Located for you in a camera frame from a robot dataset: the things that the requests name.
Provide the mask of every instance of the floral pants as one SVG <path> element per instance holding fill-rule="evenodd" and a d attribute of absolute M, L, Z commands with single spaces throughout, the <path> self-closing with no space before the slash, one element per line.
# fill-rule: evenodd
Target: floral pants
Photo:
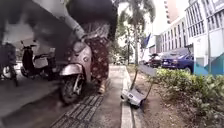
<path fill-rule="evenodd" d="M 102 82 L 108 78 L 109 73 L 109 40 L 102 37 L 86 39 L 92 49 L 92 77 Z"/>

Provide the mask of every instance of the apartment building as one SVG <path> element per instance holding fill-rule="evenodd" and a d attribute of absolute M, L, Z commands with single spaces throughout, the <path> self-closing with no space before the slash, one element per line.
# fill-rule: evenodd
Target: apartment building
<path fill-rule="evenodd" d="M 171 24 L 175 21 L 179 16 L 179 11 L 177 9 L 177 1 L 176 0 L 164 0 L 164 6 L 166 9 L 168 23 Z"/>
<path fill-rule="evenodd" d="M 177 18 L 161 34 L 161 52 L 169 52 L 188 45 L 185 16 Z"/>
<path fill-rule="evenodd" d="M 224 74 L 224 1 L 189 0 L 186 22 L 195 74 Z"/>

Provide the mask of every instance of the shoe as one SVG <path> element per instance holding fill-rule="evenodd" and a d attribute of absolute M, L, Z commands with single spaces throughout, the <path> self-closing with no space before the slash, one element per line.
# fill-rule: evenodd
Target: shoe
<path fill-rule="evenodd" d="M 99 88 L 99 90 L 98 90 L 98 93 L 99 93 L 99 94 L 104 94 L 104 93 L 105 93 L 105 91 L 106 91 L 106 86 L 105 86 L 105 84 L 106 84 L 106 80 L 103 80 L 103 81 L 101 82 L 101 84 L 100 84 L 100 88 Z"/>

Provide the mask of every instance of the blue car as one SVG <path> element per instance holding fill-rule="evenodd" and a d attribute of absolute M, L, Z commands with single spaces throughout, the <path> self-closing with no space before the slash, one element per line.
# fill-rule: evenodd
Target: blue car
<path fill-rule="evenodd" d="M 182 56 L 173 56 L 162 60 L 162 68 L 183 69 L 189 73 L 194 72 L 194 56 L 187 54 Z"/>

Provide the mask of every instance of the scooter wheel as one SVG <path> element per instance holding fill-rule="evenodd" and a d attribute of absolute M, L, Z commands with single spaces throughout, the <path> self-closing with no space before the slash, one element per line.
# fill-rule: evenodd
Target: scooter wheel
<path fill-rule="evenodd" d="M 80 94 L 74 92 L 75 86 L 76 90 L 79 90 L 79 92 L 81 93 L 83 86 L 83 79 L 81 79 L 81 77 L 69 77 L 65 80 L 64 85 L 61 87 L 61 98 L 65 104 L 71 104 L 78 100 Z"/>
<path fill-rule="evenodd" d="M 21 71 L 21 74 L 22 74 L 24 77 L 26 77 L 26 78 L 29 77 L 29 76 L 28 76 L 28 72 L 24 69 L 24 67 L 21 67 L 20 71 Z"/>

